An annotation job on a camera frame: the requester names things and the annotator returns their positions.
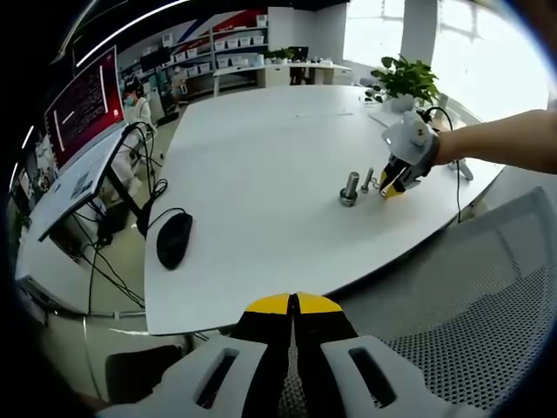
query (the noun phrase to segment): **computer monitor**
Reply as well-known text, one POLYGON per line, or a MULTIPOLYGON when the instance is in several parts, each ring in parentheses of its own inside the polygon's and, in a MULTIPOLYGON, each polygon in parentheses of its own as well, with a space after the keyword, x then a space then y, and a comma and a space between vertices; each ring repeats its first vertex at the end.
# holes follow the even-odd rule
POLYGON ((116 59, 113 47, 77 74, 46 110, 44 122, 58 169, 124 124, 116 59))
POLYGON ((310 51, 309 46, 289 46, 288 49, 294 54, 292 61, 307 61, 307 56, 310 51))

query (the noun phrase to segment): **metal bolt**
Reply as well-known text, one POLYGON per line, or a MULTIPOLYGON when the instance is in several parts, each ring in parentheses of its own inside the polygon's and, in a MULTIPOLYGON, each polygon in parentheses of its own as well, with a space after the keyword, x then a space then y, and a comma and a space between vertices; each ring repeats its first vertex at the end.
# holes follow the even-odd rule
POLYGON ((366 179, 364 180, 364 184, 360 187, 360 190, 362 191, 362 193, 369 192, 369 183, 370 183, 370 181, 372 181, 372 176, 373 176, 373 168, 370 168, 367 171, 367 175, 366 175, 366 179))
POLYGON ((346 187, 340 191, 340 203, 344 206, 354 206, 356 203, 356 199, 358 198, 358 193, 356 192, 358 182, 359 174, 357 172, 351 172, 348 175, 346 187))

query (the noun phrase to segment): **black computer mouse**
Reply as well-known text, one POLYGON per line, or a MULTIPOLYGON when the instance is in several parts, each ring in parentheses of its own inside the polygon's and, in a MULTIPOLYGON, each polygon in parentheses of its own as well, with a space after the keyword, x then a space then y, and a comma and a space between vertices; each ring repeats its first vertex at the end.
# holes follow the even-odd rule
POLYGON ((163 266, 174 270, 185 255, 193 218, 179 213, 166 221, 157 236, 157 256, 163 266))

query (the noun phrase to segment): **screw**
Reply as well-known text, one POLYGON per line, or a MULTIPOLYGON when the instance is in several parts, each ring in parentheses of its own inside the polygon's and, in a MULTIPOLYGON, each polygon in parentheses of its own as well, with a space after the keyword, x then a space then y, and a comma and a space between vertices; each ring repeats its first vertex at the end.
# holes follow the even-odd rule
POLYGON ((368 193, 369 192, 369 183, 370 183, 370 181, 372 181, 372 176, 373 176, 373 169, 370 168, 367 171, 367 175, 366 175, 366 179, 364 180, 364 184, 362 184, 362 186, 360 187, 360 190, 362 191, 362 193, 368 193))

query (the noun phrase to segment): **white plant pot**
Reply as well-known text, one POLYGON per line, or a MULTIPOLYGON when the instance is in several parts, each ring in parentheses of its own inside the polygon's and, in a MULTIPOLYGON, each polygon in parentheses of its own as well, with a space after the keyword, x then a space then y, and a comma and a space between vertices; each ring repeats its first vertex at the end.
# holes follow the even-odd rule
POLYGON ((389 102, 391 103, 391 110, 396 113, 411 111, 414 108, 414 97, 411 94, 398 95, 389 102))

